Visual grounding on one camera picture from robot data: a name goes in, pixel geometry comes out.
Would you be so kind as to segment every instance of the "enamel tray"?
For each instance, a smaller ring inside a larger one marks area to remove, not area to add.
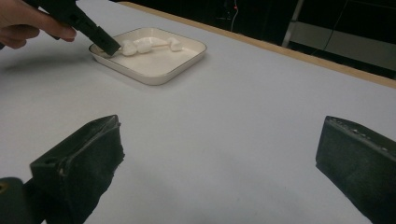
[[[120,50],[113,56],[109,56],[95,44],[92,44],[89,50],[94,59],[105,66],[144,84],[161,85],[202,59],[206,45],[158,28],[139,28],[114,36],[119,43],[128,39],[136,44],[143,41],[152,45],[166,44],[169,37],[180,41],[183,49],[173,52],[168,46],[164,46],[153,48],[148,53],[136,53],[132,56],[124,56]]]

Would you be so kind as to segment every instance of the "white table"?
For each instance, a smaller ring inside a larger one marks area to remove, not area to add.
[[[111,35],[158,27],[206,43],[161,86],[46,34],[0,51],[0,176],[117,114],[125,161],[87,223],[370,223],[315,167],[326,116],[396,139],[396,89],[105,0],[78,5]]]

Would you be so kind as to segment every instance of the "human hand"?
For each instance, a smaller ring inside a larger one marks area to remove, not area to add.
[[[26,45],[26,40],[38,36],[40,30],[72,42],[76,30],[61,24],[50,15],[22,0],[0,0],[0,43],[13,49]]]

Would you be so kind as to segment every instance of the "white tray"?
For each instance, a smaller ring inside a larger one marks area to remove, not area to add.
[[[110,57],[94,44],[90,46],[89,50],[95,60],[105,66],[142,83],[161,85],[198,62],[205,54],[206,45],[158,28],[139,28],[114,36],[114,39],[119,43],[128,39],[136,44],[145,41],[152,45],[166,43],[169,37],[174,37],[180,41],[183,49],[173,52],[169,47],[153,48],[151,52],[136,53],[128,57],[118,52]]]

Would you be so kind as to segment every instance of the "table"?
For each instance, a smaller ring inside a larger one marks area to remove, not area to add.
[[[117,114],[125,161],[87,223],[370,223],[315,156],[328,115],[396,139],[394,81],[150,10],[78,6],[111,35],[158,27],[206,43],[206,55],[147,86],[97,63],[82,34],[2,49],[0,176],[27,181],[30,162]]]

